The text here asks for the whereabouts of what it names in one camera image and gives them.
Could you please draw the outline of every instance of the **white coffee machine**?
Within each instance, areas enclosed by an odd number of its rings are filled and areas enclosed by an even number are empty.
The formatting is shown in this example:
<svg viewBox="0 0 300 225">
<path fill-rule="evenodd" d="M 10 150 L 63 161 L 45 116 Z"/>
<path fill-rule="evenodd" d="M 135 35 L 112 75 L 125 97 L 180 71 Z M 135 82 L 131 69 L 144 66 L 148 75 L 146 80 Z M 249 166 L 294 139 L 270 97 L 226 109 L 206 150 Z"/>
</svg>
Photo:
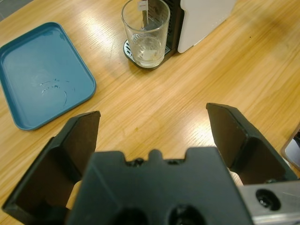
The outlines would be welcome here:
<svg viewBox="0 0 300 225">
<path fill-rule="evenodd" d="M 175 52 L 183 53 L 203 40 L 228 18 L 236 3 L 236 0 L 164 1 L 170 8 L 170 22 L 162 63 Z M 148 5 L 151 6 L 151 0 L 148 0 Z M 124 43 L 123 51 L 135 64 L 128 41 Z"/>
</svg>

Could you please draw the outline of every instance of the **teal plastic tray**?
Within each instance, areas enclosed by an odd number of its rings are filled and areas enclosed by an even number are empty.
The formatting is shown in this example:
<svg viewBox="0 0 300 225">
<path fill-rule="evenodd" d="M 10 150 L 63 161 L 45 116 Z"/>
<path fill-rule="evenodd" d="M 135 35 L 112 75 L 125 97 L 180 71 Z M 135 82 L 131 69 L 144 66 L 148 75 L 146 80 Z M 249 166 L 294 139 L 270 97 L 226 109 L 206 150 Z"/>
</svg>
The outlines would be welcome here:
<svg viewBox="0 0 300 225">
<path fill-rule="evenodd" d="M 0 48 L 0 81 L 14 122 L 24 130 L 41 127 L 96 90 L 91 72 L 54 22 Z"/>
</svg>

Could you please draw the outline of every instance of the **black plastic mount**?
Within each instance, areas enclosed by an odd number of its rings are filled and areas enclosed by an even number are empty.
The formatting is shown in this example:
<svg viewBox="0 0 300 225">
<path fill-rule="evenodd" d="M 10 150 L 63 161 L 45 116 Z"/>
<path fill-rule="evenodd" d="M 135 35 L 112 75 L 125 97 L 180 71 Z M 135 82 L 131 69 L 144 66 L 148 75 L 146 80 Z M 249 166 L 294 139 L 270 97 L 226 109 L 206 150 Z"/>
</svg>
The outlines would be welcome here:
<svg viewBox="0 0 300 225">
<path fill-rule="evenodd" d="M 68 225 L 252 225 L 218 150 L 190 148 L 184 160 L 126 162 L 122 152 L 92 155 Z"/>
</svg>

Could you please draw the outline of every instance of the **wood grain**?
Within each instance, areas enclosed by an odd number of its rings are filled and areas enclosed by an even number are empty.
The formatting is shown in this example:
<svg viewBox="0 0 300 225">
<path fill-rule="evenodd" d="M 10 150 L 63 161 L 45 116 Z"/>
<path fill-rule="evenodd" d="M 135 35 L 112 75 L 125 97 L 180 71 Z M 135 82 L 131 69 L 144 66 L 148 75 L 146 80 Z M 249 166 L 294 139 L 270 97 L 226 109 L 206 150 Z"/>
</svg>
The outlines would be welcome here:
<svg viewBox="0 0 300 225">
<path fill-rule="evenodd" d="M 153 148 L 182 158 L 190 146 L 214 145 L 207 102 L 237 107 L 277 151 L 299 129 L 298 0 L 239 0 L 202 42 L 150 72 L 123 54 L 124 3 L 34 0 L 0 22 L 0 46 L 45 22 L 60 23 L 97 81 L 91 100 L 36 131 L 14 125 L 0 91 L 1 205 L 49 138 L 80 113 L 99 110 L 97 151 L 121 150 L 127 159 L 147 158 Z M 0 212 L 0 224 L 19 223 Z"/>
</svg>

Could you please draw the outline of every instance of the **gray floor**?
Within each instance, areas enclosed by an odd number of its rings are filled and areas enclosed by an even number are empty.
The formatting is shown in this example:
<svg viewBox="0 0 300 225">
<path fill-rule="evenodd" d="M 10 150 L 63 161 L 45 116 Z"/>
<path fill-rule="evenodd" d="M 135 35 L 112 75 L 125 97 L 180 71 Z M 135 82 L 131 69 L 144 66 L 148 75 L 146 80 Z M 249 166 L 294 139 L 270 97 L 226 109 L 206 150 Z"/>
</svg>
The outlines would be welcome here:
<svg viewBox="0 0 300 225">
<path fill-rule="evenodd" d="M 32 0 L 0 0 L 0 21 L 31 1 Z"/>
</svg>

